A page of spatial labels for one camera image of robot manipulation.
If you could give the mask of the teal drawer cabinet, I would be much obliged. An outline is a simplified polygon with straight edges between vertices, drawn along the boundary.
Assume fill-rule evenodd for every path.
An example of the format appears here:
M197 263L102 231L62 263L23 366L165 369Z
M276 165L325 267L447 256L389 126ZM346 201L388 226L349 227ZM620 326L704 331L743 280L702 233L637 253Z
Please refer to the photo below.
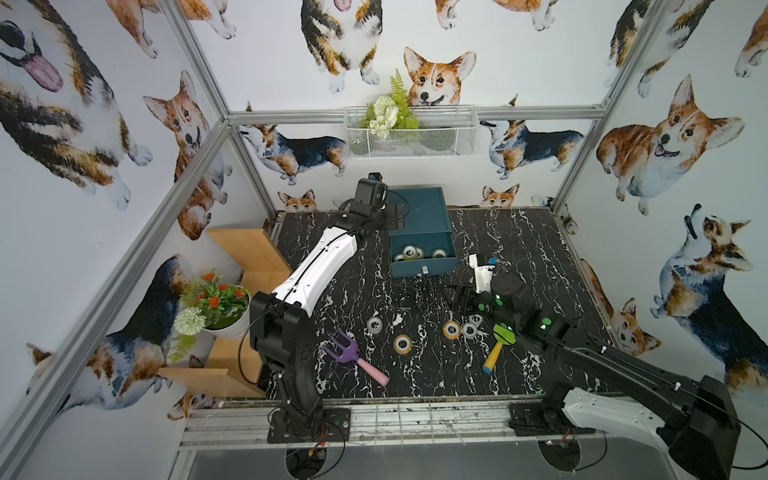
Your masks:
M441 187L392 189L390 204L405 207L405 226L389 231L391 276L415 278L452 273L458 263L453 242L453 228ZM425 258L394 262L406 245L422 248ZM444 249L447 258L432 258L435 249Z

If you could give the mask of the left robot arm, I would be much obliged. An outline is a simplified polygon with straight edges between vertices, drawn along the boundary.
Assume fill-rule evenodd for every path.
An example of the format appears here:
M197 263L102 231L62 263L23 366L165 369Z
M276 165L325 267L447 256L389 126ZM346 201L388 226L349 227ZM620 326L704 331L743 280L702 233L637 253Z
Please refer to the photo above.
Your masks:
M407 208L397 203L369 206L348 200L344 205L288 279L269 294L256 293L250 304L251 349L278 375L283 408L302 418L322 408L314 380L317 337L311 320L321 294L359 244L379 230L402 228L407 216Z

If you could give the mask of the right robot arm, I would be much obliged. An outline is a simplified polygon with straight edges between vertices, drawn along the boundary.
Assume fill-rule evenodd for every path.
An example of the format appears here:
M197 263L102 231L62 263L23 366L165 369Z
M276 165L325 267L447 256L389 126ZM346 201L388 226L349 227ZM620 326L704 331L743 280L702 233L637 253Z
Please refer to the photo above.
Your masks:
M697 479L727 479L741 424L727 387L654 367L591 334L578 318L563 319L537 304L514 273L488 287L452 286L448 305L479 316L502 346L522 346L562 366L581 370L618 391L616 397L556 383L532 407L513 407L510 427L523 436L600 430L654 447Z

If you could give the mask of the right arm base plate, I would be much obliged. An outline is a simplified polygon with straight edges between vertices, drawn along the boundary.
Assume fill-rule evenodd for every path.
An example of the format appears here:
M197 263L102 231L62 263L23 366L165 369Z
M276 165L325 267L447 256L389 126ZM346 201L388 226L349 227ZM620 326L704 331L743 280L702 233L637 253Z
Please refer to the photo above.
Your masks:
M593 434L595 429L581 428L571 423L565 414L544 402L512 403L508 406L508 426L519 437Z

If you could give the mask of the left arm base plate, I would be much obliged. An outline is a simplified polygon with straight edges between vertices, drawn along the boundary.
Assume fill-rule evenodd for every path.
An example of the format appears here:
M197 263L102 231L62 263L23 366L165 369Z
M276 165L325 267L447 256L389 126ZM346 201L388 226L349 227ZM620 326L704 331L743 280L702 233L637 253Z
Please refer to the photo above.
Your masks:
M269 417L269 444L346 442L350 437L352 411L348 408L321 408L305 417L285 408Z

